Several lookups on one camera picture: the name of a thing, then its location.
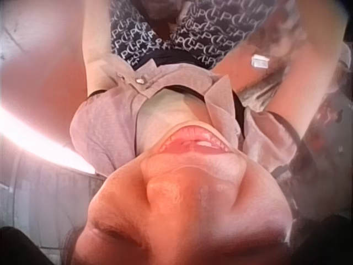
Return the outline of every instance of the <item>button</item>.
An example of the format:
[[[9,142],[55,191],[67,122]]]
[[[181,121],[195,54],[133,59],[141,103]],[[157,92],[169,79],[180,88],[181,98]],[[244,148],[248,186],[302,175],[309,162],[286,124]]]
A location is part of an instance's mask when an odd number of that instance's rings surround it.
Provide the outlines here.
[[[143,79],[143,78],[137,78],[135,81],[136,81],[136,83],[138,83],[138,84],[146,84],[146,80]]]

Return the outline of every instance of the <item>bright light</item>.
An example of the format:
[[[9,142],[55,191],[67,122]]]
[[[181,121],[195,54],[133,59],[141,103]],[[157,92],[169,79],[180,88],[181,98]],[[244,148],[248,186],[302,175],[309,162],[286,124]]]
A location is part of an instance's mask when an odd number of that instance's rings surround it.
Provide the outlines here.
[[[94,168],[77,153],[46,138],[0,107],[0,132],[24,150],[49,162],[94,174]]]

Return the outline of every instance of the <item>dark hair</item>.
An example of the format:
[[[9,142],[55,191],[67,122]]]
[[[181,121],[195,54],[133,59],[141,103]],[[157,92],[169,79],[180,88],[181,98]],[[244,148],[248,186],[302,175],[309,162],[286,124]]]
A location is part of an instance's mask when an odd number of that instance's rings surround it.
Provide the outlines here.
[[[61,265],[71,265],[75,246],[83,229],[84,229],[84,226],[74,227],[67,233],[66,239],[60,254]]]

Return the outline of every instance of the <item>neck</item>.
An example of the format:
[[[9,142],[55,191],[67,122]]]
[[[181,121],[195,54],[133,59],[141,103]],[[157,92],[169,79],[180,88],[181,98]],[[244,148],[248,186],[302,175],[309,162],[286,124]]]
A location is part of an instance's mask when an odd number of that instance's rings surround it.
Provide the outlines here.
[[[163,90],[144,103],[137,116],[137,155],[150,149],[171,128],[185,121],[203,121],[212,125],[201,100],[170,90]]]

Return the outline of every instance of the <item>lip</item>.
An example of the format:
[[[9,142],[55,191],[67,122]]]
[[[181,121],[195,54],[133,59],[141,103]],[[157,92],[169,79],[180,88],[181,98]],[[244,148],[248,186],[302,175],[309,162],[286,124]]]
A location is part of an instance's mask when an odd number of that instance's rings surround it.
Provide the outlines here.
[[[209,130],[197,126],[184,126],[170,135],[158,153],[199,152],[205,154],[228,153],[229,147]]]

